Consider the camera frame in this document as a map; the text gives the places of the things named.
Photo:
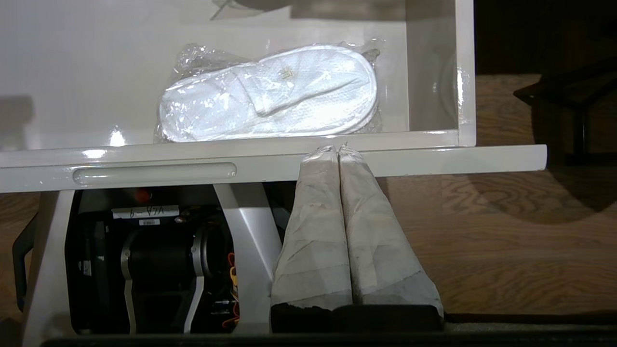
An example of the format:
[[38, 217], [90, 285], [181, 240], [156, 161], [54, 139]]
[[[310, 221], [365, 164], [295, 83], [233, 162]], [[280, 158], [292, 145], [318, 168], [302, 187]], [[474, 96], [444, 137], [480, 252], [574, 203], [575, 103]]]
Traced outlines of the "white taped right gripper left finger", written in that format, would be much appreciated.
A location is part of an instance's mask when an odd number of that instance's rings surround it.
[[273, 333], [330, 332], [335, 310], [353, 304], [340, 183], [335, 147], [302, 159], [271, 286]]

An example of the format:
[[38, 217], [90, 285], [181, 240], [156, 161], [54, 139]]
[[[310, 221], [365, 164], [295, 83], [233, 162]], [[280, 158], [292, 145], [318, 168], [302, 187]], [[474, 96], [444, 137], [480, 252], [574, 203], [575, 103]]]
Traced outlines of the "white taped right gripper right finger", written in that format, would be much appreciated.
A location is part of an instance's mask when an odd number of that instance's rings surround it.
[[390, 328], [442, 330], [438, 289], [366, 160], [347, 145], [338, 157], [354, 303]]

